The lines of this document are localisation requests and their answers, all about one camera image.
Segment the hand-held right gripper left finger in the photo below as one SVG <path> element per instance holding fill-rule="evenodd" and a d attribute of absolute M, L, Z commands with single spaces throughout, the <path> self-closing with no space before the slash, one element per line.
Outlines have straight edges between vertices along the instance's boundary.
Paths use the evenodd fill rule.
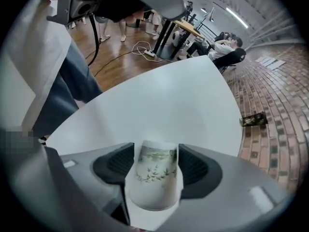
<path fill-rule="evenodd" d="M 134 143 L 61 156 L 75 183 L 94 206 L 104 212 L 128 211 L 125 178 L 134 163 Z"/>

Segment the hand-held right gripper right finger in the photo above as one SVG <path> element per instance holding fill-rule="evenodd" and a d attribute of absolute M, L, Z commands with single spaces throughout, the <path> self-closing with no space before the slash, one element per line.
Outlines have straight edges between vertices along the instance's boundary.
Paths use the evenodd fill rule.
<path fill-rule="evenodd" d="M 183 190 L 156 232 L 262 232 L 291 203 L 277 181 L 246 160 L 179 145 Z"/>

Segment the white cup with leaf print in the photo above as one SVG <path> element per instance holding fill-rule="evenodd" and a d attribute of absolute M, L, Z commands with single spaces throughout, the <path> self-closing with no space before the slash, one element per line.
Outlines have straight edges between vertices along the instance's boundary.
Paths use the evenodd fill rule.
<path fill-rule="evenodd" d="M 176 206 L 182 187 L 178 163 L 179 148 L 176 143 L 139 142 L 127 177 L 126 197 L 129 205 L 152 212 Z"/>

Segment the round wooden table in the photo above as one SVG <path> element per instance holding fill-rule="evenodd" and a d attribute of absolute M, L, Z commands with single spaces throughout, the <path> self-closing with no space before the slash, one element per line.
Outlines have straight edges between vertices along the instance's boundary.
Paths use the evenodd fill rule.
<path fill-rule="evenodd" d="M 169 36 L 172 33 L 175 26 L 179 26 L 181 29 L 183 29 L 185 31 L 185 34 L 183 35 L 183 37 L 181 38 L 181 40 L 179 41 L 178 45 L 175 47 L 173 52 L 169 53 L 168 57 L 164 57 L 163 55 L 166 42 L 169 39 Z M 197 32 L 194 29 L 194 26 L 191 25 L 189 22 L 184 20 L 170 21 L 167 19 L 163 25 L 163 28 L 161 29 L 161 33 L 159 34 L 159 37 L 156 41 L 156 44 L 152 52 L 159 58 L 172 60 L 177 55 L 182 45 L 186 42 L 187 38 L 191 34 L 203 40 L 205 39 L 205 37 L 201 33 Z"/>

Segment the white floor fan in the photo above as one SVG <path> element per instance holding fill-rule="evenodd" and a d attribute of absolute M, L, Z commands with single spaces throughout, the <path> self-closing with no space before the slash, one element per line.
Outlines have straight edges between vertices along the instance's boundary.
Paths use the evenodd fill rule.
<path fill-rule="evenodd" d="M 178 46 L 180 39 L 181 39 L 180 31 L 179 30 L 174 31 L 173 36 L 172 36 L 172 44 L 174 47 Z"/>

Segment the black metal railing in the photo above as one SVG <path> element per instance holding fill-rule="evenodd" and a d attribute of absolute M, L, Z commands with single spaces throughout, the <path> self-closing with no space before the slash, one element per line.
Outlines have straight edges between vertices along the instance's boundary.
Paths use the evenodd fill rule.
<path fill-rule="evenodd" d="M 217 37 L 217 34 L 214 33 L 209 27 L 206 26 L 206 18 L 202 18 L 201 20 L 197 19 L 196 16 L 189 15 L 188 22 L 192 24 L 196 29 L 202 34 L 206 40 L 209 42 L 213 42 Z"/>

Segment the person's white shirt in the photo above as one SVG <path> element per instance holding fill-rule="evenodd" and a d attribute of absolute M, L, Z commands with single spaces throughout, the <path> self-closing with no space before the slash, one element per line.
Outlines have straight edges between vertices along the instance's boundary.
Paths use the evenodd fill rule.
<path fill-rule="evenodd" d="M 71 37 L 50 22 L 56 1 L 29 0 L 0 50 L 0 127 L 32 129 L 67 55 Z"/>

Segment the dark patterned box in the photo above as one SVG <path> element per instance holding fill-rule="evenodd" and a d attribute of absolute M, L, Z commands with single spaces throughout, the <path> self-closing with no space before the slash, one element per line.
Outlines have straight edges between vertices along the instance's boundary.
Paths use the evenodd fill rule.
<path fill-rule="evenodd" d="M 242 127 L 263 126 L 268 124 L 265 112 L 260 112 L 239 119 Z"/>

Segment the person's blue-grey trousers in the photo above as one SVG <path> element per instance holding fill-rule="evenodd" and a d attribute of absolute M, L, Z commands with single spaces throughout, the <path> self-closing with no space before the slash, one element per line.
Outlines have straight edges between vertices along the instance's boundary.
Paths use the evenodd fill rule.
<path fill-rule="evenodd" d="M 74 41 L 32 128 L 38 138 L 52 134 L 78 109 L 76 101 L 88 103 L 102 94 L 95 77 Z"/>

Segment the white table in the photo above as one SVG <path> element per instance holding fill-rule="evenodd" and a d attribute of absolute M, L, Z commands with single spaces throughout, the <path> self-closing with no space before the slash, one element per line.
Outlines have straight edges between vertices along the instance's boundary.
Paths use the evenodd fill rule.
<path fill-rule="evenodd" d="M 65 168 L 61 156 L 143 140 L 193 145 L 237 157 L 241 114 L 216 66 L 206 56 L 173 62 L 133 77 L 94 98 L 47 139 L 46 153 L 57 200 L 73 232 L 155 231 L 176 211 L 120 206 L 98 210 Z M 183 174 L 179 167 L 183 190 Z"/>

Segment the long ceiling light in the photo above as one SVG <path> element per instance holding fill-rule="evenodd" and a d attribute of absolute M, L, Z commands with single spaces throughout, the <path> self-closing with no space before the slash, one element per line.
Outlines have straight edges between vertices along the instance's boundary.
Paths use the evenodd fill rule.
<path fill-rule="evenodd" d="M 232 11 L 230 8 L 226 7 L 226 11 L 229 12 L 237 21 L 239 21 L 245 29 L 247 29 L 249 26 L 244 22 L 243 19 L 241 19 L 234 11 Z"/>

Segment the black office chair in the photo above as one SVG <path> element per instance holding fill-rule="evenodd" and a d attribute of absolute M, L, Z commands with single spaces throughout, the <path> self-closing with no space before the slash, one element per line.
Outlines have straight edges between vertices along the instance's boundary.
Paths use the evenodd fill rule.
<path fill-rule="evenodd" d="M 223 74 L 229 66 L 235 66 L 236 64 L 242 62 L 245 57 L 246 51 L 242 48 L 237 48 L 223 57 L 215 59 L 213 64 L 217 67 L 219 72 Z"/>

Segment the row of white wall papers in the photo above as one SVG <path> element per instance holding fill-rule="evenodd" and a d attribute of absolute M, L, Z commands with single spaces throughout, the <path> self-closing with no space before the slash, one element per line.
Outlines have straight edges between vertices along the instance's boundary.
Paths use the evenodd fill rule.
<path fill-rule="evenodd" d="M 286 62 L 283 60 L 279 60 L 276 58 L 270 58 L 270 57 L 259 57 L 255 60 L 257 63 L 261 64 L 264 67 L 267 67 L 270 70 L 275 70 L 278 67 L 282 66 Z"/>

